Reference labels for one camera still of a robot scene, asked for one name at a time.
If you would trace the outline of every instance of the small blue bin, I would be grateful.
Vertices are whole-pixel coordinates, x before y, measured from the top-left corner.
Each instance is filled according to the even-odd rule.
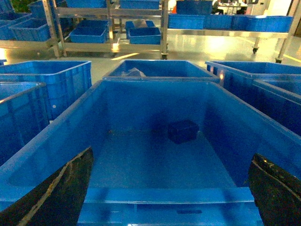
[[[108,30],[97,27],[77,27],[70,33],[70,39],[77,43],[105,43],[108,40]]]
[[[47,41],[50,31],[46,21],[30,19],[9,27],[18,41]]]
[[[28,13],[1,13],[0,14],[0,40],[10,40],[15,36],[9,29],[10,26],[18,24],[31,18]]]
[[[107,20],[82,20],[77,27],[91,27],[91,28],[101,28],[108,29]]]
[[[42,1],[36,1],[36,2],[33,2],[33,3],[29,4],[28,8],[31,11],[32,16],[34,18],[36,18],[36,19],[45,19],[46,18],[45,10],[44,10],[43,2]],[[51,12],[52,12],[52,15],[54,17],[55,12],[54,12],[54,8],[53,7],[51,8]]]
[[[152,20],[146,20],[145,22],[148,27],[155,27],[155,24]],[[127,32],[127,39],[129,39],[128,36],[131,28],[135,28],[133,21],[126,21],[125,29]]]
[[[246,30],[252,32],[288,32],[292,21],[292,16],[252,16],[248,17]]]
[[[66,0],[71,8],[106,8],[106,0]]]
[[[124,76],[136,68],[145,77]],[[168,80],[168,81],[212,81],[219,83],[219,78],[205,69],[184,60],[124,60],[104,80]]]
[[[7,62],[7,60],[0,60],[0,66],[4,65],[4,62]]]
[[[157,27],[130,29],[128,38],[131,44],[160,45],[161,32]]]
[[[120,8],[159,9],[160,0],[120,0]]]
[[[91,87],[90,61],[28,61],[0,67],[0,81],[47,84],[49,120],[54,120]]]
[[[204,28],[205,16],[169,14],[168,27],[174,29],[196,29]]]
[[[0,82],[0,166],[48,124],[45,83]]]
[[[214,30],[229,30],[233,16],[229,15],[207,15],[205,16],[204,28]]]
[[[177,145],[167,128],[182,120],[199,133]],[[217,84],[98,81],[1,166],[0,208],[87,146],[95,160],[81,226],[259,226],[246,183],[252,156],[301,178],[300,137]]]
[[[257,108],[301,136],[301,80],[255,80]]]
[[[168,125],[168,138],[176,144],[197,139],[199,126],[190,120],[172,122]]]
[[[213,1],[176,1],[177,14],[180,15],[210,15]]]
[[[14,8],[10,0],[1,0],[0,1],[0,13],[13,11]]]

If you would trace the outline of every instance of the stainless steel rack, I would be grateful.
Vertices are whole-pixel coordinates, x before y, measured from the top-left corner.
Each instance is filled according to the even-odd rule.
[[[122,9],[119,1],[114,4],[107,0],[107,8],[68,8],[67,6],[57,7],[55,0],[52,0],[55,7],[56,21],[58,22],[59,36],[62,43],[63,55],[67,52],[111,52],[115,53],[160,53],[162,58],[166,58],[167,50],[167,26],[168,26],[168,0],[162,1],[161,9]],[[109,41],[108,43],[72,43],[70,38],[64,37],[59,18],[88,18],[105,19],[109,21]],[[140,45],[128,44],[121,39],[124,25],[122,19],[158,19],[161,20],[161,44],[160,45]],[[115,19],[119,19],[119,24],[115,24]]]
[[[58,38],[55,32],[54,20],[51,16],[50,4],[43,0],[43,6],[46,13],[47,24],[50,30],[50,39],[47,41],[17,41],[17,40],[0,40],[0,48],[18,48],[25,50],[45,50],[53,47],[55,56],[60,57]]]

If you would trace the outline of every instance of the metal shelf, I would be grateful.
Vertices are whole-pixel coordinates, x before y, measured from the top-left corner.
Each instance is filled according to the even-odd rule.
[[[49,49],[55,43],[52,39],[47,41],[16,41],[0,40],[0,48],[21,48],[26,50],[44,50]]]
[[[168,18],[168,0],[163,0],[161,9],[122,9],[119,2],[110,4],[110,0],[107,0],[108,8],[68,8],[66,5],[57,7],[55,1],[55,16],[58,21],[58,28],[63,47],[64,56],[67,56],[67,52],[111,52],[111,53],[160,53],[162,47],[167,43],[167,21],[164,23],[163,17]],[[109,26],[109,43],[72,43],[70,39],[64,39],[62,29],[58,18],[89,18],[89,19],[104,19],[114,21],[119,19],[118,33],[114,33],[115,29],[113,22]],[[136,45],[129,43],[120,43],[120,35],[123,33],[122,19],[159,19],[161,20],[161,45]]]
[[[228,36],[228,37],[250,37],[263,39],[286,39],[288,33],[280,32],[246,32],[246,31],[223,31],[223,30],[186,30],[168,29],[171,35],[206,35],[206,36]]]

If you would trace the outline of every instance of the black object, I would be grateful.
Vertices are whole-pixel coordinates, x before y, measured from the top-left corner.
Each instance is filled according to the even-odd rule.
[[[0,213],[2,226],[76,226],[93,165],[88,148]]]
[[[298,178],[255,154],[249,182],[265,226],[301,226],[301,181]]]
[[[197,138],[199,126],[190,120],[173,122],[168,125],[168,138],[181,144]]]

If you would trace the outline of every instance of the caster wheel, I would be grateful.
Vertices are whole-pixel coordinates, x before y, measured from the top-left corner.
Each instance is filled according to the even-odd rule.
[[[257,53],[258,48],[253,48],[253,54]]]

